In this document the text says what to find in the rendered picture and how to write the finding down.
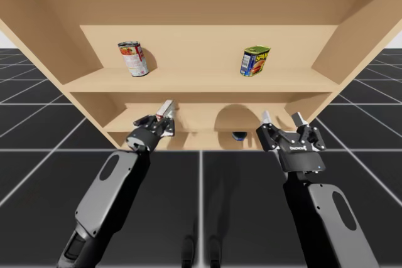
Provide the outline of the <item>brown and white carton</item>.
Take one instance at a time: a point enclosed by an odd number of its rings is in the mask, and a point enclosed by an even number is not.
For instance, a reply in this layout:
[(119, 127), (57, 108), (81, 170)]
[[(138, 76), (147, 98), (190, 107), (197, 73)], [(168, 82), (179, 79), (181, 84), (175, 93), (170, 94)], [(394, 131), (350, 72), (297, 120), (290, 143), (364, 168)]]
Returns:
[(165, 103), (158, 109), (155, 116), (160, 121), (163, 118), (173, 118), (175, 105), (173, 100), (166, 100)]

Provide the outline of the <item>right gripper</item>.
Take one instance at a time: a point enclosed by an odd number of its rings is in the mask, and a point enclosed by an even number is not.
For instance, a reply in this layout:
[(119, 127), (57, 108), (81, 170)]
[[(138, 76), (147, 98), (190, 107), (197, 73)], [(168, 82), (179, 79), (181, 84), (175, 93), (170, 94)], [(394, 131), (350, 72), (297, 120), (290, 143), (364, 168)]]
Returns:
[(296, 125), (296, 132), (300, 135), (300, 143), (294, 143), (289, 133), (277, 128), (267, 110), (262, 113), (263, 119), (256, 134), (263, 150), (268, 152), (279, 148), (278, 158), (285, 173), (323, 171), (324, 162), (318, 152), (325, 150), (325, 144), (320, 131), (312, 127), (299, 112), (291, 117)]

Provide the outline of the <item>green and blue rectangular can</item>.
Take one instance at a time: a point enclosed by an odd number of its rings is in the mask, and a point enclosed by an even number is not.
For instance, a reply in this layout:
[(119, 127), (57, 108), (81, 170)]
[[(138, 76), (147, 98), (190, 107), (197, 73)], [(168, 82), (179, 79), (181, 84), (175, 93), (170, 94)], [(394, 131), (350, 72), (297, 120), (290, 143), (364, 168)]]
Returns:
[(253, 77), (263, 70), (271, 48), (263, 45), (256, 45), (244, 50), (240, 74), (245, 77)]

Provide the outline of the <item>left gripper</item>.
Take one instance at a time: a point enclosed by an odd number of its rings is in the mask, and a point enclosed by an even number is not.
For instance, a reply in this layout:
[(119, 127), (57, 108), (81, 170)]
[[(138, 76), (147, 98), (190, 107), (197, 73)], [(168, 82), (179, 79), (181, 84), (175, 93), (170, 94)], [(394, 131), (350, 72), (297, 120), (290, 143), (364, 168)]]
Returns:
[(162, 137), (175, 135), (174, 112), (171, 110), (163, 115), (146, 115), (133, 122), (135, 128), (126, 138), (126, 144), (133, 150), (147, 149), (153, 152)]

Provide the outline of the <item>red and white can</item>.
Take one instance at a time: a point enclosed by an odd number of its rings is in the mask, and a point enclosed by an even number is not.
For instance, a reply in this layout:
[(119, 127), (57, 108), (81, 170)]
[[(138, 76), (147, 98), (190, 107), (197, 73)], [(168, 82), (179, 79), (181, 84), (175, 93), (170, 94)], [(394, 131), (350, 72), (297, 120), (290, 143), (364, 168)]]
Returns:
[(140, 42), (125, 41), (119, 43), (118, 48), (132, 77), (143, 77), (149, 74)]

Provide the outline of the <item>pale wooden shelf unit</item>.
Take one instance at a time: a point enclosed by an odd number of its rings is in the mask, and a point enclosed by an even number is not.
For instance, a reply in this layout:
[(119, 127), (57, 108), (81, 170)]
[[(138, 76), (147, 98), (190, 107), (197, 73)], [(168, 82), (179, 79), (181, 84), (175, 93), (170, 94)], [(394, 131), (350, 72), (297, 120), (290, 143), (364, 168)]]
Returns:
[[(402, 31), (402, 0), (0, 0), (0, 31), (115, 147), (172, 99), (161, 149), (258, 149), (261, 114), (286, 130), (295, 112), (314, 120)], [(125, 41), (149, 74), (131, 76)], [(245, 77), (256, 45), (271, 50)]]

